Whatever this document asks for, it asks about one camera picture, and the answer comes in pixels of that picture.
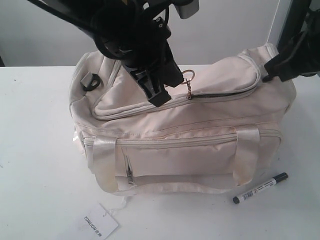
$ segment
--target white wall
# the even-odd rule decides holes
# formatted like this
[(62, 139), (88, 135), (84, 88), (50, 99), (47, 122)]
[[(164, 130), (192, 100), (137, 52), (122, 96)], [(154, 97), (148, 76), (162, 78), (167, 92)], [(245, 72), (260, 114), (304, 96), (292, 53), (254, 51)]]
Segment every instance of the white wall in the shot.
[[(169, 43), (177, 63), (210, 64), (263, 45), (282, 1), (290, 0), (200, 0), (200, 11), (186, 20), (172, 8)], [(80, 30), (27, 0), (0, 0), (0, 55), (7, 66), (75, 65), (95, 49)]]

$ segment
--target white bag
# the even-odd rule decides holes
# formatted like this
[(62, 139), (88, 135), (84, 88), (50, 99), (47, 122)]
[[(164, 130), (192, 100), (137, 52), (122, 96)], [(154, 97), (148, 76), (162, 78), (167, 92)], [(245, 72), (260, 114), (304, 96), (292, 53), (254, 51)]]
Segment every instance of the white bag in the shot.
[[(278, 123), (296, 97), (292, 81), (262, 83), (271, 45), (247, 49), (196, 72), (186, 85), (167, 87), (172, 100), (151, 105), (121, 62), (99, 52), (77, 64), (70, 111), (99, 186), (117, 195), (155, 192), (223, 193), (267, 168), (282, 135)], [(96, 89), (83, 79), (97, 74)], [(233, 176), (233, 184), (216, 175)]]

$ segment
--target zippered pocket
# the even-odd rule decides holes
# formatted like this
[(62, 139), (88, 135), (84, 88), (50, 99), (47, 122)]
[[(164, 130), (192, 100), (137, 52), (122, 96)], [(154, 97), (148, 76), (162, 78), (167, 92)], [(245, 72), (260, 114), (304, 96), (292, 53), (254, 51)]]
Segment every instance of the zippered pocket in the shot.
[(91, 110), (96, 119), (109, 121), (191, 103), (225, 102), (244, 98), (261, 82), (261, 73), (253, 59), (245, 54), (225, 58), (195, 75), (191, 82), (191, 99), (187, 99), (188, 90), (185, 85), (167, 87), (172, 99), (161, 107), (147, 102), (143, 91), (127, 78), (129, 75), (120, 69), (113, 87)]
[[(268, 167), (281, 142), (277, 123), (257, 125), (260, 135), (257, 168)], [(84, 139), (92, 146), (93, 137)], [(116, 142), (116, 175), (130, 184), (140, 176), (212, 175), (232, 173), (237, 147), (234, 127), (192, 129), (161, 138)]]

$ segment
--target white tag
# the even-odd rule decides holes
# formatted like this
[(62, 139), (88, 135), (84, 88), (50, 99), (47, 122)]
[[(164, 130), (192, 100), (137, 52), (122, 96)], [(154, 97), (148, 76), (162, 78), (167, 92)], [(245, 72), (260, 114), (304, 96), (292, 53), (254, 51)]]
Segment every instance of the white tag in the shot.
[(57, 240), (105, 240), (118, 223), (99, 204), (81, 215)]

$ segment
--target metal ring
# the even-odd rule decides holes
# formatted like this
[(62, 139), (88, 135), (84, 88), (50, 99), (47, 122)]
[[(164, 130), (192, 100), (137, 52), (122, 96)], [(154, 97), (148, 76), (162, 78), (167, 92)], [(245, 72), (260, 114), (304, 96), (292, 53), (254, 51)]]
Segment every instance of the metal ring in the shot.
[(182, 72), (182, 74), (186, 74), (186, 73), (192, 73), (192, 77), (189, 80), (185, 78), (184, 79), (185, 81), (180, 83), (180, 85), (185, 85), (185, 84), (187, 84), (187, 82), (191, 82), (196, 76), (195, 71), (193, 71), (191, 69), (188, 69), (188, 70), (185, 70), (185, 71)]

